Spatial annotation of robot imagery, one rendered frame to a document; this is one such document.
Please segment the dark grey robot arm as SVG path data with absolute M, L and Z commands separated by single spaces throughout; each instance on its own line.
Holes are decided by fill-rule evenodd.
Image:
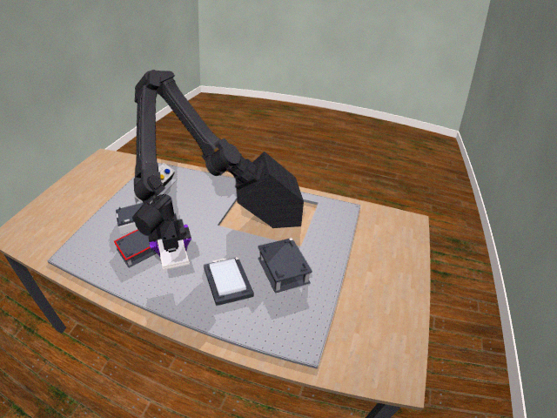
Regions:
M 221 176 L 228 171 L 237 180 L 235 187 L 241 189 L 259 180 L 265 164 L 262 160 L 253 164 L 242 157 L 236 146 L 229 144 L 225 138 L 220 140 L 180 91 L 174 76 L 172 71 L 147 71 L 135 86 L 138 109 L 134 192 L 144 205 L 132 219 L 143 235 L 149 236 L 157 229 L 158 238 L 162 238 L 164 250 L 169 253 L 176 252 L 179 248 L 177 235 L 180 232 L 171 196 L 160 194 L 165 187 L 161 182 L 156 154 L 157 94 L 171 107 L 197 141 L 210 174 Z M 219 150 L 215 152 L 216 148 Z M 152 197 L 154 193 L 156 194 Z M 173 215 L 171 220 L 163 222 Z

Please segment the white rectangular plate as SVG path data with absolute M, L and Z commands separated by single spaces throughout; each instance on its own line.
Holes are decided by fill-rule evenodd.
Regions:
M 190 265 L 187 253 L 185 250 L 185 245 L 182 240 L 178 241 L 179 248 L 176 249 L 176 252 L 166 252 L 164 250 L 162 240 L 158 240 L 158 248 L 160 251 L 160 258 L 162 262 L 163 270 L 170 269 L 178 266 L 185 266 Z

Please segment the operator button panel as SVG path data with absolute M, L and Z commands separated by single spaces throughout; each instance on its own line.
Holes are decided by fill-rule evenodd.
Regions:
M 159 168 L 158 171 L 160 172 L 161 175 L 161 181 L 163 182 L 163 186 L 165 187 L 165 189 L 160 193 L 160 194 L 164 194 L 176 181 L 176 179 L 173 179 L 173 175 L 175 173 L 175 171 L 173 169 L 171 169 L 168 165 L 166 165 L 165 163 L 163 163 Z M 168 183 L 167 183 L 168 182 Z M 160 195 L 159 194 L 159 195 Z M 143 201 L 141 199 L 139 199 L 136 195 L 134 196 L 135 202 L 136 204 L 139 203 L 143 203 Z

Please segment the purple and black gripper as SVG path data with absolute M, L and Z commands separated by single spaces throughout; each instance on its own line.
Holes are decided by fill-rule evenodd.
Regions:
M 167 220 L 163 220 L 163 222 L 169 221 L 174 217 L 174 215 L 167 219 Z M 179 228 L 179 232 L 180 234 L 178 234 L 178 240 L 184 240 L 184 245 L 185 245 L 185 250 L 187 251 L 187 247 L 191 241 L 191 234 L 190 234 L 190 230 L 188 225 L 184 225 L 183 220 L 182 219 L 178 219 L 178 228 Z M 149 243 L 150 243 L 150 248 L 155 251 L 159 257 L 160 257 L 160 251 L 158 248 L 158 243 L 157 240 L 159 240 L 158 238 L 158 234 L 157 234 L 157 229 L 155 229 L 150 236 L 148 236 L 149 238 Z

